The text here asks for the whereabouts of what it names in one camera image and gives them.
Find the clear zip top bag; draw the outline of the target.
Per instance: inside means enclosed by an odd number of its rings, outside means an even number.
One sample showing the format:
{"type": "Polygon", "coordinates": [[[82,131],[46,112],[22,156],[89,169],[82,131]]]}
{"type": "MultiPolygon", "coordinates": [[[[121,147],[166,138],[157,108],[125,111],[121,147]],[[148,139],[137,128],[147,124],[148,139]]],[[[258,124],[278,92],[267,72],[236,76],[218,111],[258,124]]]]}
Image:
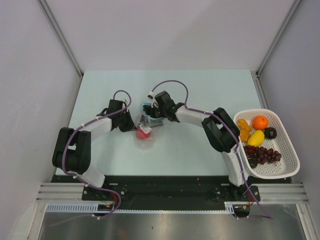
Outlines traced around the clear zip top bag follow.
{"type": "Polygon", "coordinates": [[[143,105],[151,105],[151,103],[142,102],[140,104],[140,113],[136,120],[136,130],[141,127],[150,127],[152,128],[151,135],[147,139],[138,139],[135,136],[135,144],[139,149],[149,150],[154,147],[157,140],[160,139],[162,135],[162,130],[165,127],[164,118],[151,118],[143,110],[143,105]]]}

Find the brown fake bread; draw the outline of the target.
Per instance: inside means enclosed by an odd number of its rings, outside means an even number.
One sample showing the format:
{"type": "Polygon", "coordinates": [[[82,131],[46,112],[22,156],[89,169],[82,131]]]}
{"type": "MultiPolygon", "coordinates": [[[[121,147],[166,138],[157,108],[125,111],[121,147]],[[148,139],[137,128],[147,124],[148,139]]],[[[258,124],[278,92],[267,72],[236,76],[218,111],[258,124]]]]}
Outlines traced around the brown fake bread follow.
{"type": "Polygon", "coordinates": [[[239,119],[237,121],[237,126],[240,129],[240,140],[243,143],[247,143],[249,138],[251,137],[251,131],[253,130],[253,127],[251,125],[248,125],[247,121],[244,119],[239,119]]]}

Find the orange fake fruit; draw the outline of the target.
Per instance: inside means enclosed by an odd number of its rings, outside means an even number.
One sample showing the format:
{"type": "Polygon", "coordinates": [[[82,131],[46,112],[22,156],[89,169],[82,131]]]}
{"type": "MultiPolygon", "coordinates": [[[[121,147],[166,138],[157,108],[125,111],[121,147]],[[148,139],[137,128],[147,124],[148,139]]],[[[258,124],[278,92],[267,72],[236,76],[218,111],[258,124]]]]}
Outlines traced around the orange fake fruit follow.
{"type": "Polygon", "coordinates": [[[268,127],[268,125],[269,120],[263,115],[258,115],[252,120],[252,127],[255,130],[264,130],[268,127]]]}

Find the yellow fake lemon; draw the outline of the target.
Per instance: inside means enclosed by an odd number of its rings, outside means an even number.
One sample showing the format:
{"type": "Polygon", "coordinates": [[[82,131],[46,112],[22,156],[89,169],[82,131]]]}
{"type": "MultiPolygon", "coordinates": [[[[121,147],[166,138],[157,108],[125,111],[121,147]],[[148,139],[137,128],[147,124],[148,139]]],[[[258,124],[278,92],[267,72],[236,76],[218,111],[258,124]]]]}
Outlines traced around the yellow fake lemon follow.
{"type": "Polygon", "coordinates": [[[260,147],[265,140],[265,134],[262,130],[256,130],[247,141],[247,145],[260,147]]]}

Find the dark purple fake grapes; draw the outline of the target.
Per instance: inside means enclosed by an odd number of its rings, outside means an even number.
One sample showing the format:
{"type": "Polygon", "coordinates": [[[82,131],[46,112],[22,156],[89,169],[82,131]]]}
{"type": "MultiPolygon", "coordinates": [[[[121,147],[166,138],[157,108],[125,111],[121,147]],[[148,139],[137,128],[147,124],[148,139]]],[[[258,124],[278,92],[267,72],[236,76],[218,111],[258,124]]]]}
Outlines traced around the dark purple fake grapes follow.
{"type": "Polygon", "coordinates": [[[265,148],[263,146],[251,146],[246,145],[244,147],[244,153],[247,159],[255,158],[258,161],[258,164],[273,164],[279,162],[282,158],[282,155],[273,148],[265,148]]]}

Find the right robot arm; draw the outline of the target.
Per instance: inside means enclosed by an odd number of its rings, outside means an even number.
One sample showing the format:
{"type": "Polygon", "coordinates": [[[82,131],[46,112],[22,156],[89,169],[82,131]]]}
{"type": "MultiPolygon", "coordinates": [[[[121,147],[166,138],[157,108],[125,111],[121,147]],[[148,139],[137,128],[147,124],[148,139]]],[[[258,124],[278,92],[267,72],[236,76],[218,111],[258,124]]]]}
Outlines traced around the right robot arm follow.
{"type": "Polygon", "coordinates": [[[242,201],[249,194],[245,185],[248,179],[239,153],[240,130],[224,108],[204,111],[187,106],[187,102],[175,103],[169,93],[162,91],[149,96],[151,103],[142,107],[151,119],[167,119],[170,122],[192,124],[202,128],[210,145],[221,153],[228,172],[228,179],[233,186],[231,196],[242,201]]]}

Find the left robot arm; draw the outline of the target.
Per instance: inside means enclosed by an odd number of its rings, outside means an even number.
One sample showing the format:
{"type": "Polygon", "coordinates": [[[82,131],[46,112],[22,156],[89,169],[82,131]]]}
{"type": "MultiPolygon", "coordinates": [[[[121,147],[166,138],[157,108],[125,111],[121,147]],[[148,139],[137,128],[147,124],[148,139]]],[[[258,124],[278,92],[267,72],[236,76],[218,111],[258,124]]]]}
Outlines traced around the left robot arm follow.
{"type": "Polygon", "coordinates": [[[104,184],[105,175],[91,165],[92,142],[114,129],[123,133],[136,129],[125,100],[111,99],[94,120],[77,129],[61,128],[52,156],[54,167],[94,186],[93,194],[100,200],[110,196],[111,188],[104,184]]]}

